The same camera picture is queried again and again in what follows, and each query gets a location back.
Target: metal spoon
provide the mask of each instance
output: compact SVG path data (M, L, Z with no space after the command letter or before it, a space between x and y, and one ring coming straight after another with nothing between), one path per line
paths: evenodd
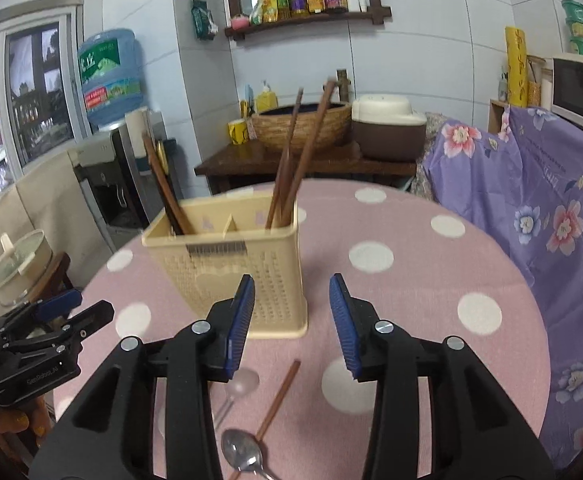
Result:
M262 466L262 450L246 431L226 430L222 434L222 454L236 471L253 472L267 480L278 480Z
M220 424L231 411L234 402L241 397L249 395L258 387L258 384L260 384L260 377L253 370L249 368L236 370L234 378L225 386L226 400L214 416L214 430L218 431Z

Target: metal bolt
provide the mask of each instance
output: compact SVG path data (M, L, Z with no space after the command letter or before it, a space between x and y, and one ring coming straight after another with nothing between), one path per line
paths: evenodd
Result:
M205 334L211 330L211 325L208 321L196 321L191 325L191 331L194 334Z
M394 331L394 324L390 321L380 320L374 325L376 332L381 334L390 334Z
M126 352L129 352L136 347L138 347L138 339L135 337L126 337L120 343L120 348Z
M465 342L460 337L453 335L447 339L447 346L452 350L462 350L465 348Z

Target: yellow plastic basket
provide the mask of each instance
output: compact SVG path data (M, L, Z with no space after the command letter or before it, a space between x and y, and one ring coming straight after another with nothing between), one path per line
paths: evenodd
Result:
M143 245L185 301L206 317L217 301L233 298L243 274L255 281L249 337L295 338L307 331L307 301L300 271L298 207L290 226L264 229L271 192L182 200L196 234L170 235L164 211L142 237Z

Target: wooden mirror frame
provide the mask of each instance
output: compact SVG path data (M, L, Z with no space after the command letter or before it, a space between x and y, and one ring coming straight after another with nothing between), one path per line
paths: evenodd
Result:
M237 16L242 13L240 0L228 0L230 17ZM229 38L234 38L236 41L244 40L246 34L253 34L262 30L270 28L286 27L288 25L300 25L309 22L335 22L337 20L370 20L374 25L382 25L385 23L385 18L391 17L391 7L385 7L380 0L369 0L369 7L366 12L340 12L337 14L329 14L327 12L320 12L319 14L310 14L309 16L299 16L289 18L281 22L261 23L260 25L249 25L246 28L234 30L232 27L225 29L225 35Z

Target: polka dot tablecloth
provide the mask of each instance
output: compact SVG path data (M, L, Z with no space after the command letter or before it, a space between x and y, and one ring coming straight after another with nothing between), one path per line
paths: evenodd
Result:
M375 384L355 383L345 369L329 308L329 278L341 272L352 296L371 301L381 318L412 335L465 339L540 432L549 395L547 334L522 275L489 236L434 203L350 181L305 181L299 216L309 330L295 340L248 340L241 366L255 370L260 385L236 402L222 429L255 433L290 364L300 359L264 440L269 469L283 479L361 478ZM55 391L59 413L120 338L168 338L194 321L139 238L111 258L83 295L84 306L108 300L116 315L85 342L82 374ZM431 422L427 383L420 386L423 475L430 471ZM215 385L212 408L224 400L224 387ZM155 410L154 472L164 476L162 382ZM228 478L230 468L220 462Z

